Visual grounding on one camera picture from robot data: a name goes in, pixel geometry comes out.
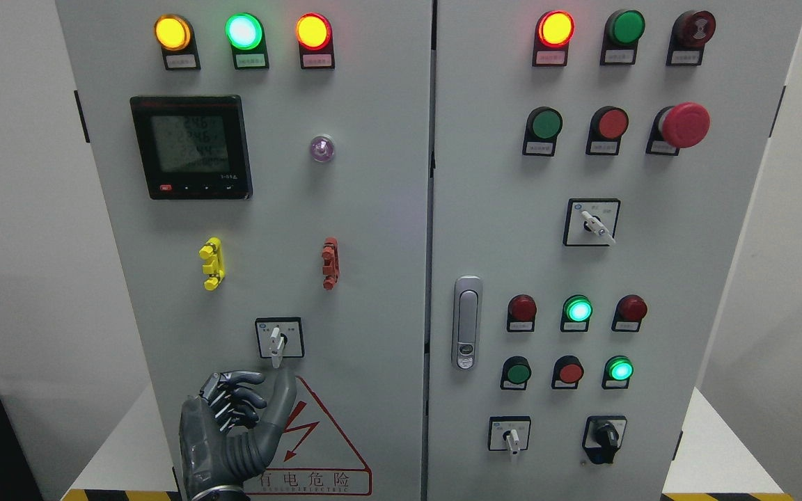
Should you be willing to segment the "grey black robotic hand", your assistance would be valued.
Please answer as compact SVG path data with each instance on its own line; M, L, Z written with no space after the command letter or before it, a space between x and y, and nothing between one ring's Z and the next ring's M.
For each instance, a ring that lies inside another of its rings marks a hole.
M297 387L293 371L280 368L266 400L252 388L264 381L264 374L248 370L213 373L198 396L182 403L179 438L188 499L220 485L243 488L270 466Z

